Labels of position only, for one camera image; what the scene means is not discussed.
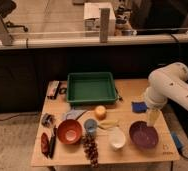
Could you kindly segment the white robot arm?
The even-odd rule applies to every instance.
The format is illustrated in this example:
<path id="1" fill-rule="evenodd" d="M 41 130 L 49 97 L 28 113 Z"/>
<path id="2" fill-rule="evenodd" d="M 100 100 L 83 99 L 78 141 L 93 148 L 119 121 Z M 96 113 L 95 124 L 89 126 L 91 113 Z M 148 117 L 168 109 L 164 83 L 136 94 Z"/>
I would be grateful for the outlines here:
<path id="1" fill-rule="evenodd" d="M 154 126 L 161 109 L 169 99 L 188 111 L 188 67 L 175 62 L 158 68 L 149 74 L 149 86 L 144 92 L 144 102 L 148 107 L 147 125 Z"/>

